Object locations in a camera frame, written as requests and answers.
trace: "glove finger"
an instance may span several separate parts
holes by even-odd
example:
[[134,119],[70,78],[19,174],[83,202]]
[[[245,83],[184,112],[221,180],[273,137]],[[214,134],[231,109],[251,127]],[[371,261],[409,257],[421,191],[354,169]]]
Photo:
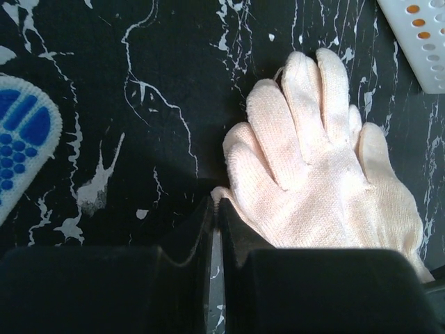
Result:
[[239,215],[239,218],[241,220],[248,224],[250,228],[252,228],[256,233],[260,234],[262,231],[257,227],[257,224],[251,221],[241,210],[239,204],[235,200],[234,194],[230,191],[230,189],[224,188],[223,186],[217,186],[211,193],[211,197],[213,198],[213,201],[215,202],[215,208],[218,210],[219,203],[222,198],[227,198],[231,204],[233,205],[236,213]]
[[249,123],[276,182],[285,190],[298,181],[305,167],[286,100],[277,83],[259,81],[247,99]]
[[307,76],[309,77],[309,82],[312,86],[313,96],[318,105],[318,110],[322,110],[322,81],[321,81],[321,73],[315,61],[312,58],[306,57],[307,64]]
[[349,106],[349,141],[354,152],[358,154],[360,131],[362,130],[362,117],[354,104]]
[[328,49],[316,52],[323,82],[322,119],[331,143],[349,141],[349,85],[346,69],[340,58]]
[[310,164],[324,149],[327,136],[321,122],[319,98],[309,76],[309,60],[301,52],[292,52],[283,70],[281,85],[300,141],[303,160]]
[[263,165],[264,169],[272,177],[272,172],[270,171],[263,150],[261,149],[257,137],[249,123],[238,123],[227,132],[224,141],[222,142],[222,150],[224,151],[224,157],[226,159],[230,148],[236,143],[243,143],[246,145],[257,156],[261,165]]
[[267,234],[267,226],[259,222],[272,221],[277,205],[275,199],[283,198],[285,192],[264,170],[261,162],[244,144],[232,146],[227,159],[230,186],[241,210],[258,229]]
[[374,123],[365,123],[360,132],[359,162],[371,184],[375,184],[382,178],[397,179],[389,161],[385,135]]

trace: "black marble surface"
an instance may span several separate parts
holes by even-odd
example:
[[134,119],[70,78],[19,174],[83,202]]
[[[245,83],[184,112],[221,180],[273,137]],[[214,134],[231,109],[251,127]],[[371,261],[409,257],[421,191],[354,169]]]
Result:
[[59,106],[63,135],[0,227],[16,245],[150,245],[227,185],[221,143],[293,50],[342,57],[445,264],[445,95],[421,92],[375,0],[6,0],[0,72]]

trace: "white marble veining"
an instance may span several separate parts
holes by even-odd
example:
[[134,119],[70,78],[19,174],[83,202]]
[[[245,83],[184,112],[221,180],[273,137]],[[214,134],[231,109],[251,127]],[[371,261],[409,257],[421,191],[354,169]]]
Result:
[[5,65],[15,57],[17,57],[17,55],[13,50],[9,50],[7,47],[0,45],[0,65]]
[[222,35],[218,44],[212,44],[225,53],[222,63],[230,73],[233,88],[239,90],[239,78],[247,73],[252,61],[252,29],[249,27],[250,0],[218,0],[220,10],[216,12],[221,21]]
[[[150,83],[147,83],[146,81],[140,80],[134,73],[133,73],[133,67],[131,64],[131,45],[129,42],[129,36],[130,33],[134,30],[134,29],[146,29],[148,27],[150,27],[153,23],[155,23],[157,15],[158,15],[158,6],[159,6],[159,0],[153,0],[150,11],[148,13],[148,15],[142,19],[141,21],[132,24],[126,31],[124,36],[121,39],[121,43],[125,46],[125,50],[126,50],[126,54],[127,54],[127,77],[125,79],[124,82],[124,96],[125,96],[125,100],[127,101],[128,106],[130,107],[130,109],[138,116],[139,119],[141,119],[148,127],[149,127],[149,123],[146,121],[146,119],[144,119],[144,117],[141,116],[141,114],[139,114],[137,112],[137,110],[134,108],[134,106],[131,104],[131,102],[128,100],[127,95],[130,94],[129,90],[129,83],[133,83],[136,85],[139,85],[139,89],[141,91],[141,105],[144,102],[144,96],[145,96],[145,91],[146,89],[150,89],[150,99],[153,100],[153,95],[156,94],[158,95],[158,97],[161,99],[161,101],[165,104],[166,107],[174,110],[177,112],[177,115],[179,117],[179,119],[182,122],[182,125],[184,126],[184,129],[187,132],[187,137],[188,137],[188,155],[190,155],[193,160],[195,161],[195,176],[196,178],[198,178],[198,173],[199,173],[199,168],[198,168],[198,161],[197,161],[197,156],[195,154],[193,154],[193,150],[192,150],[192,139],[191,139],[191,132],[190,132],[190,128],[188,127],[188,124],[186,122],[186,120],[184,119],[184,116],[182,114],[182,109],[173,104],[173,103],[169,103],[167,101],[167,99],[163,96],[163,94],[161,93],[161,91],[153,86]],[[149,112],[157,112],[156,109],[151,109],[148,108]]]

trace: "blue pattern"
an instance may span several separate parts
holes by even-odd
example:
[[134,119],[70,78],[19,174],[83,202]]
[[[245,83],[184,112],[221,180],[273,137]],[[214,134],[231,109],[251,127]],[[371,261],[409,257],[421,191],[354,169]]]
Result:
[[0,89],[0,193],[13,190],[15,175],[25,173],[26,162],[38,156],[38,147],[51,129],[48,108],[36,110],[38,97],[21,94],[15,89]]

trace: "white glove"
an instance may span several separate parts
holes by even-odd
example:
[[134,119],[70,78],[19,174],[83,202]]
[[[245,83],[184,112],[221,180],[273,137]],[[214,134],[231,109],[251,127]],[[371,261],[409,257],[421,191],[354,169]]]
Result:
[[365,125],[359,163],[361,121],[348,106],[346,71],[326,49],[317,58],[322,85],[313,62],[295,52],[283,71],[284,95],[274,81],[255,86],[247,110],[252,129],[239,125],[225,140],[234,197],[221,188],[213,197],[231,199],[276,247],[395,249],[431,280],[416,253],[422,224],[415,201],[392,171],[385,137]]

